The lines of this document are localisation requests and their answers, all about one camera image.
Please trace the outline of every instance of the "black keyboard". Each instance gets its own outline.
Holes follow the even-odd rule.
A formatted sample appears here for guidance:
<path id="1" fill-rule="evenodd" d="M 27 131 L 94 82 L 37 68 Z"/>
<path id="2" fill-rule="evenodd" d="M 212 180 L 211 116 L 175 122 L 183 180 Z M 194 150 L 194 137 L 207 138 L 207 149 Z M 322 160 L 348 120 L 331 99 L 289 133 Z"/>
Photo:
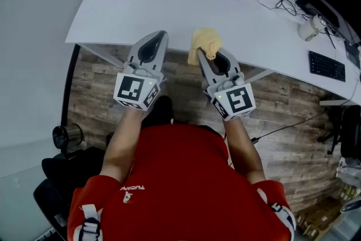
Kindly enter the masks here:
<path id="1" fill-rule="evenodd" d="M 313 51 L 309 51 L 309 61 L 311 73 L 346 82 L 345 65 L 343 63 Z"/>

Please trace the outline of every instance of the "black chair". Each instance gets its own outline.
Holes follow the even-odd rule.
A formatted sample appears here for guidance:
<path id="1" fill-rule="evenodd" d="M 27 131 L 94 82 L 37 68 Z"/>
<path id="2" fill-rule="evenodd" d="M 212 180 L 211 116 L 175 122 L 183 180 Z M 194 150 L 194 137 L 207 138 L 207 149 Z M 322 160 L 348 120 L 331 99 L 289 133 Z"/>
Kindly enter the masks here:
<path id="1" fill-rule="evenodd" d="M 318 142 L 325 142 L 333 137 L 332 148 L 327 154 L 333 154 L 334 147 L 341 142 L 341 155 L 361 160 L 361 107 L 351 106 L 347 109 L 335 107 L 328 111 L 333 130 L 319 137 Z"/>
<path id="2" fill-rule="evenodd" d="M 77 151 L 71 159 L 57 155 L 42 161 L 47 179 L 40 183 L 33 195 L 48 222 L 64 240 L 67 240 L 67 221 L 74 190 L 84 187 L 90 177 L 100 173 L 104 154 L 105 151 L 92 147 Z"/>

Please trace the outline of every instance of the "cable connector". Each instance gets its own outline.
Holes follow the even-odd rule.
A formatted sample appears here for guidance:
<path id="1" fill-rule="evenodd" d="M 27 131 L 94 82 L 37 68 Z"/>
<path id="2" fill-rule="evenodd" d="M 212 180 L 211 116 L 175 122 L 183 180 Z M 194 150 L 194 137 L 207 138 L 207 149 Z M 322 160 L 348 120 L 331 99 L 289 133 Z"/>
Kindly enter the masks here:
<path id="1" fill-rule="evenodd" d="M 250 141 L 252 144 L 257 144 L 260 138 L 252 138 Z"/>

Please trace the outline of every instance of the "white desk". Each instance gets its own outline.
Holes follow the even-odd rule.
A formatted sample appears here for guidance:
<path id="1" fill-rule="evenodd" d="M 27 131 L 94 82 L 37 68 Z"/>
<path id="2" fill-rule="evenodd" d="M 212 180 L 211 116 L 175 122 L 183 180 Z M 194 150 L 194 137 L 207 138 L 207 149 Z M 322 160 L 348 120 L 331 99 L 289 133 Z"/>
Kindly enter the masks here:
<path id="1" fill-rule="evenodd" d="M 279 0 L 259 1 L 274 7 Z M 188 53 L 193 32 L 212 27 L 239 62 L 259 68 L 247 76 L 249 82 L 277 72 L 350 99 L 360 70 L 347 59 L 343 41 L 333 38 L 337 50 L 324 35 L 305 42 L 297 32 L 303 22 L 284 10 L 268 10 L 257 0 L 83 0 L 66 42 L 122 67 L 96 44 L 132 45 L 149 33 L 165 30 L 169 48 Z M 346 82 L 311 74 L 308 50 L 344 63 Z M 352 101 L 361 104 L 361 86 Z"/>

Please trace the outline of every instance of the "desk leg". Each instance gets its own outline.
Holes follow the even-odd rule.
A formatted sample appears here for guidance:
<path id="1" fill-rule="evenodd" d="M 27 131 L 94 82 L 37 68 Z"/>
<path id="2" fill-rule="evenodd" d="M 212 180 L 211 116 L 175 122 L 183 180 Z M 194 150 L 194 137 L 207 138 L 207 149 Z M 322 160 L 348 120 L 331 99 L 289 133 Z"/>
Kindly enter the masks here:
<path id="1" fill-rule="evenodd" d="M 107 62 L 115 65 L 116 67 L 123 68 L 124 63 L 120 61 L 119 59 L 115 58 L 113 55 L 107 53 L 104 51 L 101 47 L 89 44 L 89 43 L 82 43 L 80 44 L 81 47 L 85 48 L 86 50 L 90 51 L 92 54 L 95 54 L 96 56 L 106 60 Z"/>
<path id="2" fill-rule="evenodd" d="M 355 103 L 352 100 L 346 102 L 346 99 L 339 99 L 339 100 L 321 100 L 319 102 L 320 106 L 354 106 Z"/>
<path id="3" fill-rule="evenodd" d="M 250 82 L 257 81 L 262 77 L 268 76 L 271 73 L 273 73 L 273 71 L 270 69 L 255 68 L 244 76 L 244 81 L 248 84 Z"/>

